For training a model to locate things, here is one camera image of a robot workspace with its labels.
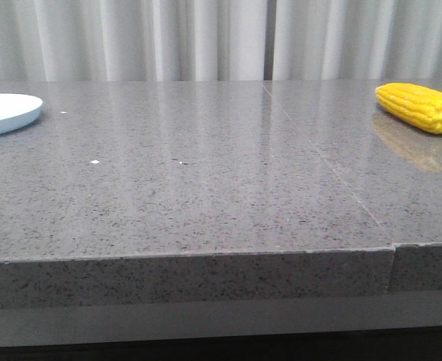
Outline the light blue round plate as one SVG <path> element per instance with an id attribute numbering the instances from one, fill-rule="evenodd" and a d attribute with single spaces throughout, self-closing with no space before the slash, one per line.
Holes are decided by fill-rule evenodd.
<path id="1" fill-rule="evenodd" d="M 36 96 L 0 93 L 0 135 L 33 123 L 39 118 L 42 105 Z"/>

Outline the yellow corn cob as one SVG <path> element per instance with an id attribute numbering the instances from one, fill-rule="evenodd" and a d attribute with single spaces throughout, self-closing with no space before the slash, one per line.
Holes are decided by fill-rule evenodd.
<path id="1" fill-rule="evenodd" d="M 442 135 L 442 92 L 412 83 L 386 83 L 375 89 L 391 115 L 434 135 Z"/>

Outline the white pleated curtain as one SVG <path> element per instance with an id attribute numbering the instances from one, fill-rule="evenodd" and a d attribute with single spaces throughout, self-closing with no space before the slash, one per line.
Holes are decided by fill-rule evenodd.
<path id="1" fill-rule="evenodd" d="M 442 1 L 0 1 L 0 81 L 435 77 Z"/>

